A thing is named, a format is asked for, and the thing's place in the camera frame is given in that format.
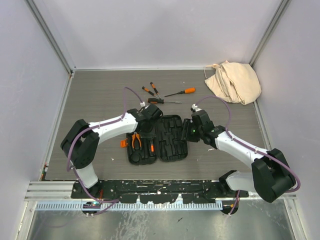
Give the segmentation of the black handled screwdriver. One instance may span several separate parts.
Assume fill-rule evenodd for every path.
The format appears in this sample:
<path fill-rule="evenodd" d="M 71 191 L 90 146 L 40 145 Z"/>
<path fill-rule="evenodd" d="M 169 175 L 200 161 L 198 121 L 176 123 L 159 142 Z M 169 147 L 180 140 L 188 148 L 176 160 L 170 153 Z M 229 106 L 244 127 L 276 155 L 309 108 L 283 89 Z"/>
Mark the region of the black handled screwdriver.
<path fill-rule="evenodd" d="M 167 100 L 163 100 L 161 98 L 148 98 L 147 102 L 150 104 L 164 104 L 164 103 L 181 104 L 182 103 L 180 101 L 167 101 Z"/>

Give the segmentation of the orange black pliers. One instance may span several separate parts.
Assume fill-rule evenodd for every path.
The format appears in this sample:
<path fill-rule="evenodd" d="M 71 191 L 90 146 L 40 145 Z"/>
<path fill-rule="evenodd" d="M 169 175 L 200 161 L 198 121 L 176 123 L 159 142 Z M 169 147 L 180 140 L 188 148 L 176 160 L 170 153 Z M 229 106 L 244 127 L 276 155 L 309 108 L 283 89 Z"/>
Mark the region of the orange black pliers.
<path fill-rule="evenodd" d="M 137 132 L 134 132 L 131 137 L 131 148 L 133 152 L 142 149 L 142 141 L 140 135 Z"/>

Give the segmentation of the black plastic tool case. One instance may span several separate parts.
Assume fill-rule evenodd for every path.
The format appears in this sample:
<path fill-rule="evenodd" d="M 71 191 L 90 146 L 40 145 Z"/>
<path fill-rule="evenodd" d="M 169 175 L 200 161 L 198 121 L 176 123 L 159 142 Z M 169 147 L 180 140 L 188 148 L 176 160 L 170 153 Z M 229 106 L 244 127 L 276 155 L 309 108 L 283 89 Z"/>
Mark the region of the black plastic tool case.
<path fill-rule="evenodd" d="M 183 121 L 179 115 L 163 115 L 155 126 L 155 137 L 152 139 L 141 138 L 141 150 L 133 151 L 131 147 L 133 133 L 127 133 L 126 139 L 120 146 L 126 149 L 130 164 L 150 165 L 161 160 L 169 163 L 181 161 L 188 156 L 187 141 L 182 138 Z M 150 140 L 153 140 L 154 152 L 151 152 Z"/>

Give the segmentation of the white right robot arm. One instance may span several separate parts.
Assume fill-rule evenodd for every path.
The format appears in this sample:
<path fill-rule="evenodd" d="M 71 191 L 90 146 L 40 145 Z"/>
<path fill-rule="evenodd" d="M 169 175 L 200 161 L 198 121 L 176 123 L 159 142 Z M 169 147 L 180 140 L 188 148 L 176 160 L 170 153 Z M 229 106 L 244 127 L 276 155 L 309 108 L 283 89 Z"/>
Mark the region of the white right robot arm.
<path fill-rule="evenodd" d="M 220 177 L 219 191 L 225 197 L 231 197 L 240 190 L 257 193 L 263 200 L 272 203 L 284 193 L 300 188 L 300 181 L 280 150 L 267 150 L 240 139 L 228 128 L 214 125 L 202 109 L 193 112 L 191 118 L 184 119 L 182 139 L 194 143 L 203 141 L 249 167 L 250 172 L 231 170 Z"/>

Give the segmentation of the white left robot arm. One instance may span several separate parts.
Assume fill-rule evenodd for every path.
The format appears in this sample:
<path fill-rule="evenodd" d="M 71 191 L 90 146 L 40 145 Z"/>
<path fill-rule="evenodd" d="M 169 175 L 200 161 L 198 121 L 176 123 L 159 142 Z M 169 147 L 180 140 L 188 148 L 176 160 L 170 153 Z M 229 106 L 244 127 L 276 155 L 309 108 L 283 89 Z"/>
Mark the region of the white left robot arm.
<path fill-rule="evenodd" d="M 122 134 L 137 133 L 149 137 L 157 120 L 163 112 L 155 104 L 129 109 L 122 115 L 98 122 L 77 120 L 60 144 L 67 157 L 67 169 L 73 167 L 76 177 L 83 184 L 82 192 L 88 198 L 95 198 L 100 193 L 98 176 L 93 167 L 93 160 L 98 146 Z"/>

